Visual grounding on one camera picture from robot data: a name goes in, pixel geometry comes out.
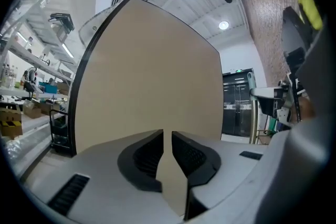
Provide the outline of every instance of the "brick wall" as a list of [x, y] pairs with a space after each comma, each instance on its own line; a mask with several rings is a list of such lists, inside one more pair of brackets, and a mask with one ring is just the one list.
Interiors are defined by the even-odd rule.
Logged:
[[282, 11], [288, 6], [297, 11], [297, 0], [243, 0], [243, 4], [267, 86], [277, 86], [289, 70], [280, 44]]

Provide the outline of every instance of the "yellow object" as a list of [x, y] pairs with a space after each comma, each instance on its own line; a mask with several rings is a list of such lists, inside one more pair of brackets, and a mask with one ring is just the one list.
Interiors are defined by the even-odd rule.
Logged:
[[298, 0], [299, 4], [302, 4], [303, 11], [305, 12], [310, 24], [316, 30], [320, 30], [322, 27], [322, 19], [316, 8], [314, 0]]

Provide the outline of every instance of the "ceiling light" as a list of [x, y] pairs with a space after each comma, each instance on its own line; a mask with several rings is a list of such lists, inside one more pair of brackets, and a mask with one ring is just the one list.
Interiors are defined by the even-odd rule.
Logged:
[[225, 29], [227, 29], [228, 27], [229, 27], [229, 23], [228, 23], [227, 21], [225, 21], [225, 20], [219, 23], [219, 28], [220, 28], [221, 30], [225, 30]]
[[64, 44], [62, 44], [62, 46], [63, 46], [64, 50], [67, 52], [67, 54], [68, 54], [71, 58], [73, 58], [73, 55], [72, 55], [71, 52], [68, 50], [67, 46], [65, 46]]
[[17, 32], [17, 34], [18, 34], [18, 36], [19, 36], [20, 38], [22, 38], [22, 39], [24, 40], [24, 42], [27, 42], [27, 39], [25, 39], [25, 38], [23, 37], [23, 35], [21, 35], [20, 32]]

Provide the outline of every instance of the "floor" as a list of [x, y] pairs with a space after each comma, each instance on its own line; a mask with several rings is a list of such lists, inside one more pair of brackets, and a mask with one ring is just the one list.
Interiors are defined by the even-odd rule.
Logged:
[[70, 159], [71, 158], [67, 155], [60, 155], [53, 149], [49, 149], [41, 159], [37, 160], [36, 165], [23, 175], [22, 181], [24, 185], [34, 193], [34, 190], [47, 175]]

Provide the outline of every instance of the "blue container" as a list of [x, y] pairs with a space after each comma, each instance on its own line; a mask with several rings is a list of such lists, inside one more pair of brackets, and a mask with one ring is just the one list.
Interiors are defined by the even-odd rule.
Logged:
[[57, 86], [52, 86], [52, 85], [47, 84], [45, 82], [39, 82], [39, 85], [44, 87], [44, 92], [57, 93]]

